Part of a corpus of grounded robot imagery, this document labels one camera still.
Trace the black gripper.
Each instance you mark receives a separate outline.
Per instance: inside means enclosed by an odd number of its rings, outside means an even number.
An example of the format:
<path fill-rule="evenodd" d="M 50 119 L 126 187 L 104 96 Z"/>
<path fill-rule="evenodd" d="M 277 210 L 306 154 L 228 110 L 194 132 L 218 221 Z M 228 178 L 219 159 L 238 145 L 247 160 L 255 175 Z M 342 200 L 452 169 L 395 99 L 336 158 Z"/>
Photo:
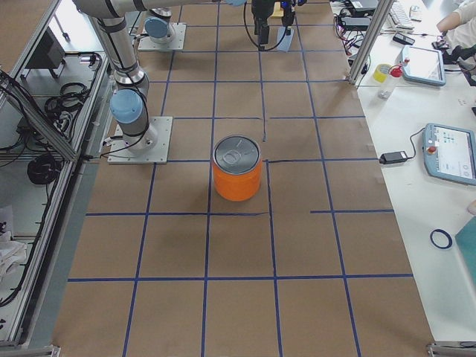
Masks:
<path fill-rule="evenodd" d="M 254 17 L 254 34 L 257 36 L 257 48 L 265 50 L 268 44 L 269 26 L 268 18 L 274 12 L 275 0 L 252 0 L 251 11 Z"/>
<path fill-rule="evenodd" d="M 283 16 L 281 18 L 283 27 L 290 27 L 295 20 L 295 6 L 302 6 L 305 4 L 305 0 L 285 0 L 280 2 L 280 6 L 283 8 Z"/>

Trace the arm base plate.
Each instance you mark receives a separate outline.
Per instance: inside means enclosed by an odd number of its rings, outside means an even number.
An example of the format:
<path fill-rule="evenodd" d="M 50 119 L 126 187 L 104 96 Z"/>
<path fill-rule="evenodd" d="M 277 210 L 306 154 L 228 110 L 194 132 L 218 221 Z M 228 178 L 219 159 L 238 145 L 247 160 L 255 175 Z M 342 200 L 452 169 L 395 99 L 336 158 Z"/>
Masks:
<path fill-rule="evenodd" d="M 173 118 L 152 116 L 149 118 L 149 129 L 145 136 L 136 144 L 131 137 L 123 136 L 117 124 L 115 135 L 121 136 L 112 142 L 112 154 L 108 155 L 109 164 L 166 164 L 169 153 Z"/>
<path fill-rule="evenodd" d="M 183 22 L 165 25 L 144 25 L 139 39 L 139 51 L 180 51 L 184 47 L 187 24 Z"/>

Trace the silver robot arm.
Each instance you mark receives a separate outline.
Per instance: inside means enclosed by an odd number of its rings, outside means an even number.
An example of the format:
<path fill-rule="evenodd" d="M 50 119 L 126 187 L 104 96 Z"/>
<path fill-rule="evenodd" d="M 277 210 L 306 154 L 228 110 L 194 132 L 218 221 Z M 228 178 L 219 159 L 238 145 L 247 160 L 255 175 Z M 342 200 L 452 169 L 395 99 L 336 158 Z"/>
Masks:
<path fill-rule="evenodd" d="M 252 41 L 257 47 L 268 44 L 269 25 L 268 18 L 274 13 L 274 4 L 278 3 L 283 11 L 281 16 L 282 26 L 278 31 L 277 44 L 284 39 L 291 39 L 292 25 L 295 20 L 295 7 L 303 6 L 306 1 L 251 1 L 251 13 L 254 20 L 254 35 L 257 42 Z M 149 37 L 154 40 L 172 39 L 172 25 L 170 15 L 156 15 L 146 18 L 144 28 Z"/>
<path fill-rule="evenodd" d="M 139 65 L 129 37 L 125 15 L 132 11 L 198 4 L 197 1 L 75 1 L 89 16 L 107 57 L 112 62 L 118 87 L 110 101 L 111 113 L 123 133 L 126 147 L 138 151 L 155 142 L 147 108 L 149 78 Z"/>

